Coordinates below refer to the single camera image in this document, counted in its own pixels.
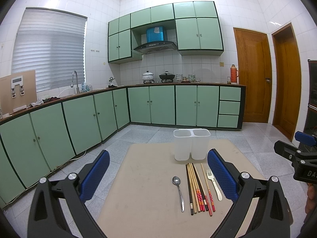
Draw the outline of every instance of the blue range hood box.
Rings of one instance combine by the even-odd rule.
[[[163,26],[148,28],[146,30],[146,42],[153,41],[165,41],[166,40],[166,30]]]

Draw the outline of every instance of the window blind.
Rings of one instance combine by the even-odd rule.
[[[70,86],[74,70],[78,83],[83,83],[86,20],[68,13],[27,8],[15,39],[12,74],[35,70],[36,91]]]

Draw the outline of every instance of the beige board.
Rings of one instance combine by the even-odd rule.
[[[229,140],[211,140],[209,149],[213,148],[240,172],[246,171],[253,178],[265,179]],[[200,177],[203,176],[200,163],[205,170],[209,169],[207,158],[176,161],[173,143],[131,145],[97,220],[105,235],[108,238],[211,237],[228,213],[232,201],[226,199],[221,189],[223,199],[219,201],[212,182],[208,180],[216,212],[213,216],[209,216],[208,212],[191,216],[185,167],[189,162],[194,163]],[[172,184],[173,176],[181,180],[184,213],[181,212],[177,187]],[[202,185],[207,191],[205,180],[202,180]],[[253,199],[236,237],[245,234],[257,201]]]
[[[11,79],[23,76],[24,95],[21,96],[19,86],[15,86],[15,98],[12,98],[11,93]],[[6,113],[13,113],[13,109],[21,106],[29,106],[30,103],[37,101],[35,71],[27,71],[15,73],[0,78],[0,103],[2,115]]]

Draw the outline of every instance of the blue gripper pad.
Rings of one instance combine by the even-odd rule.
[[[315,146],[316,145],[316,140],[315,137],[305,134],[303,132],[296,132],[295,133],[295,139],[301,143],[304,143],[308,146]]]
[[[235,203],[239,197],[237,183],[213,150],[208,152],[207,162],[226,198]]]
[[[85,179],[81,183],[81,194],[79,196],[82,202],[88,201],[93,197],[101,179],[105,175],[109,164],[110,164],[110,156],[109,152],[103,150],[102,155],[96,161],[94,166],[91,168],[89,173],[86,175]]]

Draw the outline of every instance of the beige tabletop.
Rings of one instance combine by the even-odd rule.
[[[209,216],[208,212],[191,216],[185,164],[194,163],[206,191],[200,163],[203,163],[205,170],[209,168],[207,158],[176,161],[173,148],[173,143],[130,146],[97,220],[108,238],[207,238],[217,229],[232,201],[226,199],[222,191],[223,199],[218,201],[213,184],[208,180],[216,212],[213,216]],[[213,148],[240,172],[246,171],[253,178],[265,179],[229,140],[210,140],[209,149]],[[185,202],[183,213],[177,187],[172,183],[173,176],[181,180],[180,188]],[[245,234],[257,200],[253,199],[237,237]]]

